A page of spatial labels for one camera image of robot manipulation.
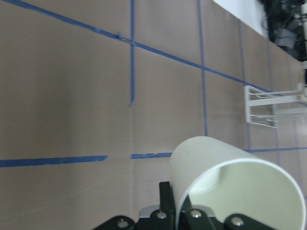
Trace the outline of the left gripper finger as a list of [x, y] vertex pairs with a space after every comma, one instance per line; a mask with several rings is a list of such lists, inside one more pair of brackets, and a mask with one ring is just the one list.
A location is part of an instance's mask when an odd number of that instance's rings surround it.
[[161, 224], [162, 230], [175, 230], [176, 207], [170, 182], [160, 182], [159, 193], [159, 224]]

